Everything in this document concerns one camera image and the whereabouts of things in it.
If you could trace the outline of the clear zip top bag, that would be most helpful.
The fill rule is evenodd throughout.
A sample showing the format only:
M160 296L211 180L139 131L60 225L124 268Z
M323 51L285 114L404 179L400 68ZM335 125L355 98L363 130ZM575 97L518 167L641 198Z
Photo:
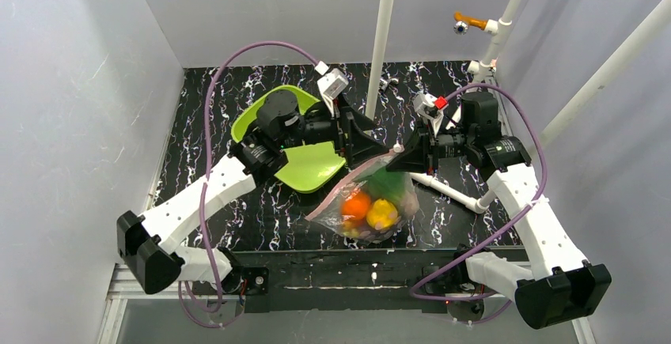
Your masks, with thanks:
M305 219L350 239L366 243L387 240L419 211L411 175L386 169L403 151L402 145L395 144L387 153L363 162Z

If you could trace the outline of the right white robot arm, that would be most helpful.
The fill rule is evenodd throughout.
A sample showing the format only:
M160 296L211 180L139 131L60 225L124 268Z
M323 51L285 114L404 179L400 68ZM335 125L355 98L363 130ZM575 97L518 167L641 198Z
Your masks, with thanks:
M529 268L490 251L486 243L459 251L454 260L411 287L414 298L432 301L423 287L449 275L456 284L482 285L517 307L534 329L591 316L612 282L603 264L592 264L567 235L544 197L545 169L536 171L519 138L502 132L495 96L474 91L461 97L461 118L442 126L445 97L420 93L413 101L422 122L389 170L432 173L442 158L464 157L487 182L490 194L509 216L508 229L519 235Z

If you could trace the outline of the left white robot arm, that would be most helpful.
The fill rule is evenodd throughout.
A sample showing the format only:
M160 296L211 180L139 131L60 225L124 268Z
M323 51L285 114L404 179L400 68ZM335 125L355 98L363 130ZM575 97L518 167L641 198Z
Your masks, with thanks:
M203 176L159 206L141 214L128 210L117 218L120 258L149 295L174 282L230 284L243 270L230 250L185 247L183 240L224 206L293 164L289 148L329 142L348 166L387 153L367 135L373 127L342 95L301 112L289 89L268 93L241 140Z

